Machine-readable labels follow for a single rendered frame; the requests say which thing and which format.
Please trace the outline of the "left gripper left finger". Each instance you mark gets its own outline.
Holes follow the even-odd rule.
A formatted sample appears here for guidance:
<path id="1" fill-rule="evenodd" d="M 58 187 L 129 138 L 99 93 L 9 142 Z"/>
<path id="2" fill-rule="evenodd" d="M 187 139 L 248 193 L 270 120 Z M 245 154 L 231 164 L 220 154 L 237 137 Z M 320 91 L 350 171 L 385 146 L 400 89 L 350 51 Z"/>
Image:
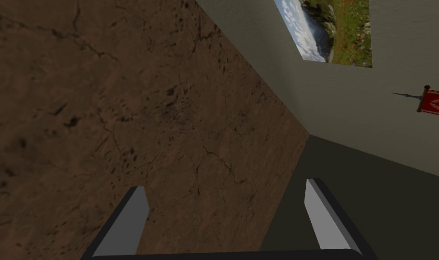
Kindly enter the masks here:
<path id="1" fill-rule="evenodd" d="M 124 195 L 82 258 L 130 258 L 136 255 L 149 214 L 143 186 L 131 187 Z"/>

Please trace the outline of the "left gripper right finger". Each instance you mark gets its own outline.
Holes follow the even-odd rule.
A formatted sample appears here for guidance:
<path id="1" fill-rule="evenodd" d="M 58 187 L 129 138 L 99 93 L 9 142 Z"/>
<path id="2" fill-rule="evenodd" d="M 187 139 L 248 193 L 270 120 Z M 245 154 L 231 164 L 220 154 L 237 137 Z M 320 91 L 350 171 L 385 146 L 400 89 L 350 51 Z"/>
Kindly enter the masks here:
<path id="1" fill-rule="evenodd" d="M 322 180 L 306 180 L 304 206 L 320 249 L 348 249 L 357 252 L 360 260 L 378 260 L 372 247 Z"/>

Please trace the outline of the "red wall banner on rod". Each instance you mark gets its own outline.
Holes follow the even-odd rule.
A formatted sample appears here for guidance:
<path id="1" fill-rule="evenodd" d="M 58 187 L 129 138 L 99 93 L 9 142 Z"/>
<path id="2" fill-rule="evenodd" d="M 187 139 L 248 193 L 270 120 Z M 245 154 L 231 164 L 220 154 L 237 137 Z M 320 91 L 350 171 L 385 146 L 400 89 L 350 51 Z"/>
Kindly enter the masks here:
<path id="1" fill-rule="evenodd" d="M 420 96 L 403 94 L 403 93 L 392 93 L 399 96 L 404 96 L 407 98 L 415 98 L 419 100 L 419 105 L 417 108 L 418 113 L 428 113 L 432 115 L 439 116 L 439 91 L 432 90 L 429 85 L 424 86 L 424 90 Z"/>

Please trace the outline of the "landscape picture on wall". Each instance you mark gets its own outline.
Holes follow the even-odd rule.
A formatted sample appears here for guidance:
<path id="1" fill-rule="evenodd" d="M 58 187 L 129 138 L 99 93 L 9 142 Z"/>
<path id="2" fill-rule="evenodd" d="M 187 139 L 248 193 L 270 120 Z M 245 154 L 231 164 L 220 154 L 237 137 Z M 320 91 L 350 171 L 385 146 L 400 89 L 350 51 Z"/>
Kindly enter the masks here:
<path id="1" fill-rule="evenodd" d="M 372 68 L 369 0 L 274 0 L 303 60 Z"/>

